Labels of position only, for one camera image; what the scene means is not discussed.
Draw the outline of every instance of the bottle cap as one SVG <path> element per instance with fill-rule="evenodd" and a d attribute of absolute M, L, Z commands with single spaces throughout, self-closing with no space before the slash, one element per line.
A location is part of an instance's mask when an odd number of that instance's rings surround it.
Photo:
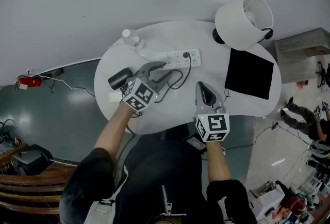
<path fill-rule="evenodd" d="M 123 37 L 127 38 L 130 35 L 130 30 L 129 29 L 124 29 L 123 30 Z"/>

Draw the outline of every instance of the black lamp base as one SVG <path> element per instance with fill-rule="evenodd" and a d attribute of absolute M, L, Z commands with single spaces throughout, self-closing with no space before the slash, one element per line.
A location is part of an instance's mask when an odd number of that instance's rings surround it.
<path fill-rule="evenodd" d="M 219 36 L 217 29 L 215 28 L 212 32 L 213 39 L 219 44 L 225 44 L 225 42 Z"/>

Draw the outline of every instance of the shoe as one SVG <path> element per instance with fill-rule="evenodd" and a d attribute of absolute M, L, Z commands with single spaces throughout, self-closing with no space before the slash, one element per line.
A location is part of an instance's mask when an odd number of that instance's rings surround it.
<path fill-rule="evenodd" d="M 289 108 L 292 103 L 293 103 L 293 97 L 290 97 L 290 99 L 287 103 L 287 108 Z"/>
<path fill-rule="evenodd" d="M 286 114 L 285 111 L 284 111 L 283 109 L 282 109 L 279 113 L 280 113 L 280 117 L 281 117 L 281 118 L 284 117 L 284 115 Z"/>

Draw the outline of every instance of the plug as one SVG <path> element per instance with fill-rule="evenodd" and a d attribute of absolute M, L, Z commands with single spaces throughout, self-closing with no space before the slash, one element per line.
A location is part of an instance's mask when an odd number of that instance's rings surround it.
<path fill-rule="evenodd" d="M 278 126 L 278 122 L 272 126 L 272 130 L 276 129 L 277 126 Z"/>

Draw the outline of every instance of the white cube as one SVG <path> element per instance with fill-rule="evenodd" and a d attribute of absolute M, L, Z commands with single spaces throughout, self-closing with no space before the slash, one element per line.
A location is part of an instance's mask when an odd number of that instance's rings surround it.
<path fill-rule="evenodd" d="M 198 115 L 195 126 L 203 142 L 222 141 L 230 131 L 229 114 Z"/>
<path fill-rule="evenodd" d="M 158 94 L 146 85 L 141 79 L 136 78 L 127 88 L 123 101 L 140 112 L 156 101 Z"/>

